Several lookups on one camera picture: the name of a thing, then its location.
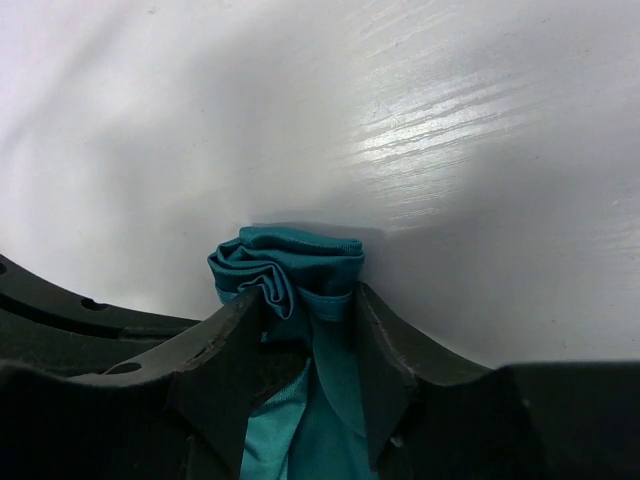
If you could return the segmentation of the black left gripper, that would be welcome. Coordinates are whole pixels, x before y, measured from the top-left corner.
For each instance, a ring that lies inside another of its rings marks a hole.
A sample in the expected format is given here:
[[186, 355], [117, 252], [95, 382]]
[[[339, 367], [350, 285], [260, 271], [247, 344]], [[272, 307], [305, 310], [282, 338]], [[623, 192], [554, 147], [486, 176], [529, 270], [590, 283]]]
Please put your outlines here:
[[52, 373], [102, 373], [195, 320], [98, 303], [1, 257], [1, 359]]

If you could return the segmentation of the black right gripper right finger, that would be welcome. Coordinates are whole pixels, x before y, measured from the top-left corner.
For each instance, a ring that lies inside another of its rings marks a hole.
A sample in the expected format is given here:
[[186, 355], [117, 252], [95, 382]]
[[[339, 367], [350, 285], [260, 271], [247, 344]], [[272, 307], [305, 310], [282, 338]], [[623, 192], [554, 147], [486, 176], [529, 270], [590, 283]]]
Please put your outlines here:
[[401, 424], [425, 386], [465, 384], [489, 369], [421, 333], [365, 283], [355, 290], [353, 314], [369, 465], [376, 473], [411, 473]]

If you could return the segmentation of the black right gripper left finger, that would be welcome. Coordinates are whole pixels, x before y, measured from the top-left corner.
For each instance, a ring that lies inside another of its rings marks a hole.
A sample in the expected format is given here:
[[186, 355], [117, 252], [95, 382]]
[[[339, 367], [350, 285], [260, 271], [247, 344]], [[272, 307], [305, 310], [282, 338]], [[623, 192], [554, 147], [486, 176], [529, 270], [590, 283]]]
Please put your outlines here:
[[187, 437], [188, 479], [240, 475], [250, 415], [302, 372], [298, 341], [262, 340], [268, 308], [249, 289], [208, 319], [102, 374], [71, 383], [131, 412], [135, 405], [176, 421]]

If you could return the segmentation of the teal cloth napkin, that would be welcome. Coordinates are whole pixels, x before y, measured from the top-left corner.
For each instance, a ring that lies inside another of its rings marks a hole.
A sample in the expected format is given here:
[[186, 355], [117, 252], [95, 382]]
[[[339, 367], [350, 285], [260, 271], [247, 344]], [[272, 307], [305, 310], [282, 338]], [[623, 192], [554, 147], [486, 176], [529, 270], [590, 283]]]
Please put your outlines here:
[[243, 227], [208, 258], [222, 303], [252, 287], [264, 345], [301, 347], [300, 372], [251, 414], [243, 479], [373, 479], [353, 347], [362, 243], [287, 227]]

